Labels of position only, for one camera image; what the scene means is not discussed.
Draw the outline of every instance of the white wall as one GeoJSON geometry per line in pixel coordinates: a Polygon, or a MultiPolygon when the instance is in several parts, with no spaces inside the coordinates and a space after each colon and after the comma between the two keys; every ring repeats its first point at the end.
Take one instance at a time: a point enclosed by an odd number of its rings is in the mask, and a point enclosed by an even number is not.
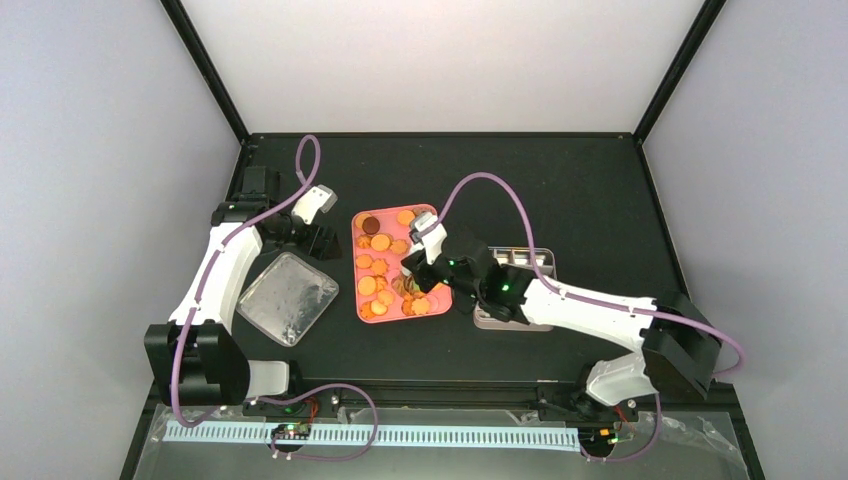
{"type": "Polygon", "coordinates": [[[117,478],[237,142],[159,2],[0,11],[0,477],[117,478]]]}
{"type": "Polygon", "coordinates": [[[184,3],[252,132],[632,132],[703,0],[184,3]]]}
{"type": "Polygon", "coordinates": [[[846,478],[848,4],[728,2],[646,144],[769,479],[846,478]]]}

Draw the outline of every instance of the white ruler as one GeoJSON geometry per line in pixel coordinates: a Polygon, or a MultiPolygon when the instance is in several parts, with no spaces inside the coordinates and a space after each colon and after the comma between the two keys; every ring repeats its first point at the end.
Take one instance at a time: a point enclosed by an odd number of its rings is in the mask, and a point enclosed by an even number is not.
{"type": "MultiPolygon", "coordinates": [[[[207,421],[185,428],[167,423],[165,442],[258,443],[268,445],[278,424],[207,421]]],[[[371,425],[314,424],[308,438],[280,438],[278,445],[365,445],[371,425]]],[[[374,446],[520,448],[579,452],[577,429],[549,427],[455,427],[380,425],[374,446]]]]}

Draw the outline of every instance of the metal muffin tin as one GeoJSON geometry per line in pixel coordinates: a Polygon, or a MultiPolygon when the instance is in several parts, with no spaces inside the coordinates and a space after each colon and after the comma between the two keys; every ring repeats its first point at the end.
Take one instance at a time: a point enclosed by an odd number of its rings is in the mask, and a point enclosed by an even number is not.
{"type": "MultiPolygon", "coordinates": [[[[501,265],[515,265],[522,268],[530,267],[530,249],[527,247],[489,247],[492,256],[501,265]]],[[[547,248],[536,249],[536,263],[543,274],[556,279],[556,262],[554,252],[547,248]]],[[[525,325],[520,322],[502,322],[489,316],[479,306],[474,307],[474,325],[483,330],[508,330],[513,332],[549,332],[551,325],[525,325]]]]}

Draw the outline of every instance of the robotic arm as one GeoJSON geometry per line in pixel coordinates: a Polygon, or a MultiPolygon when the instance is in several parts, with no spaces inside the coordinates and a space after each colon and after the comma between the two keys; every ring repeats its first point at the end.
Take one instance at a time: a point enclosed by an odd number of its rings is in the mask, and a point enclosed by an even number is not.
{"type": "Polygon", "coordinates": [[[167,324],[148,328],[144,346],[166,405],[171,405],[177,337],[189,318],[192,326],[180,364],[182,405],[239,405],[246,398],[289,390],[292,372],[286,362],[247,360],[230,335],[236,300],[263,242],[296,245],[319,260],[340,257],[341,246],[333,229],[313,222],[319,210],[327,212],[336,202],[333,191],[319,185],[300,197],[291,213],[272,215],[241,230],[222,247],[245,222],[272,208],[278,191],[276,172],[247,169],[236,201],[221,203],[212,215],[209,246],[185,298],[167,324]],[[215,268],[207,272],[211,262],[215,268]],[[201,290],[199,297],[195,292],[201,290]]]}
{"type": "Polygon", "coordinates": [[[621,297],[573,287],[533,270],[500,265],[488,246],[464,232],[448,236],[437,217],[425,212],[411,224],[413,247],[403,261],[425,292],[450,285],[454,304],[471,313],[475,304],[493,318],[568,328],[618,344],[630,353],[588,366],[567,408],[585,418],[620,402],[662,393],[681,400],[706,397],[721,343],[694,328],[645,311],[707,320],[682,294],[659,298],[621,297]],[[617,304],[612,309],[604,304],[617,304]]]}

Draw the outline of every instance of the black mat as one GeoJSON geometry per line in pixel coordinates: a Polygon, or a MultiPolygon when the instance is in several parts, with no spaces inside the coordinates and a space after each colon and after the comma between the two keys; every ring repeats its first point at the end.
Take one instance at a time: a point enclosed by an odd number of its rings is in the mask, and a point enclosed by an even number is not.
{"type": "MultiPolygon", "coordinates": [[[[518,192],[537,246],[554,252],[560,280],[623,295],[680,290],[649,179],[632,138],[554,135],[321,135],[317,183],[339,201],[319,222],[341,235],[345,258],[310,263],[333,277],[341,292],[300,343],[285,348],[238,314],[234,335],[248,358],[296,360],[310,379],[411,381],[573,381],[587,363],[623,349],[576,332],[484,331],[470,316],[380,325],[356,315],[350,220],[369,209],[429,203],[441,209],[456,182],[489,171],[518,192]]],[[[298,186],[294,152],[299,136],[259,135],[250,165],[283,173],[285,191],[298,186]]],[[[312,158],[307,148],[304,158],[312,158]]],[[[467,225],[490,245],[526,245],[507,195],[485,180],[459,195],[445,226],[467,225]]],[[[249,285],[276,255],[260,256],[249,285]]]]}

